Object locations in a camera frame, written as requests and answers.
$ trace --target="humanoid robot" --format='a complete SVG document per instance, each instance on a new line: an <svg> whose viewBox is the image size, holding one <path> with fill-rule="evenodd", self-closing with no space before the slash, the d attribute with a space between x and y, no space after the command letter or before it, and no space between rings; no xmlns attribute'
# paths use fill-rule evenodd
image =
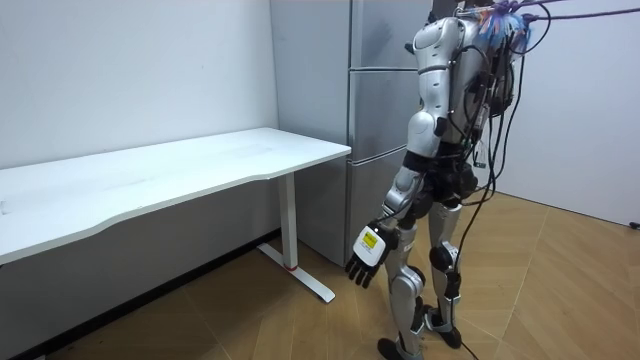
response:
<svg viewBox="0 0 640 360"><path fill-rule="evenodd" d="M433 10L440 14L434 16L432 11L430 22L407 44L417 58L422 109L409 121L407 153L382 212L361 232L346 266L349 277L365 288L379 267L386 267L399 331L395 341L378 343L387 359L423 359L425 331L439 333L453 348L462 344L454 313L461 276L458 248L451 239L463 201L478 186L466 160L480 141L486 120L509 106L514 82L511 64L519 53L516 49L523 49L528 37L527 26L517 21L502 22L499 34L487 30L483 15L472 11L474 6L486 5L478 3L467 1L465 9L456 9L452 0L435 0ZM444 12L448 15L437 19ZM434 307L424 305L420 297L424 274L407 264L416 221L427 215L429 260L438 299Z"/></svg>

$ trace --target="robot leg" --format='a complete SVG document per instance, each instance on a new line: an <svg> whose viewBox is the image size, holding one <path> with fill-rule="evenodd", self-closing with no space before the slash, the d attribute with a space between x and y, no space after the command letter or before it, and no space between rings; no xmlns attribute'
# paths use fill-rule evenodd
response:
<svg viewBox="0 0 640 360"><path fill-rule="evenodd" d="M454 269L458 248L449 240L453 236L460 217L460 205L449 208L436 203L429 213L429 237L431 238L431 274L433 288L438 298L437 308L427 306L425 324L427 329L442 336L454 349L460 348L462 338L455 326L455 306L460 302L459 272Z"/></svg>
<svg viewBox="0 0 640 360"><path fill-rule="evenodd" d="M395 342L381 339L378 350L386 359L423 360L422 334L425 330L424 306L420 294L425 276L407 264L417 227L415 224L396 228L398 247L389 253L384 265L389 277L389 298L394 322L398 328Z"/></svg>

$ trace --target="cabinet door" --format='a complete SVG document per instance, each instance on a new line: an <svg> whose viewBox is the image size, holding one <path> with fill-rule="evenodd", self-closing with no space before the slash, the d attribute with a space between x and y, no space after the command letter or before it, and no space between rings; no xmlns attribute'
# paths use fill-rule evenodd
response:
<svg viewBox="0 0 640 360"><path fill-rule="evenodd" d="M404 49L429 17L431 0L354 0L351 68L415 68Z"/></svg>
<svg viewBox="0 0 640 360"><path fill-rule="evenodd" d="M351 72L349 146L360 162L407 144L409 120L420 106L415 71Z"/></svg>

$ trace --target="parquet floor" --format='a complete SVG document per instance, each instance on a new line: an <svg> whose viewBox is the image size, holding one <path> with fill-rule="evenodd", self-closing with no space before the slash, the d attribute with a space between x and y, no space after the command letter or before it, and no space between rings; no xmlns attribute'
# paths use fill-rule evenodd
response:
<svg viewBox="0 0 640 360"><path fill-rule="evenodd" d="M430 278L426 234L425 221L411 262ZM458 327L481 360L640 359L640 232L496 195L463 254ZM302 244L300 258L336 293L329 305L256 250L49 358L379 359L377 339L396 333L386 274L364 290ZM426 359L471 358L424 345Z"/></svg>

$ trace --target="desk top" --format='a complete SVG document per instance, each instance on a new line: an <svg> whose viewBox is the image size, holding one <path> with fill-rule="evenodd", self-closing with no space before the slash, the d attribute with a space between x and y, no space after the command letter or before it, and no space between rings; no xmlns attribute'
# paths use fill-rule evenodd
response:
<svg viewBox="0 0 640 360"><path fill-rule="evenodd" d="M351 152L260 128L0 170L0 264Z"/></svg>

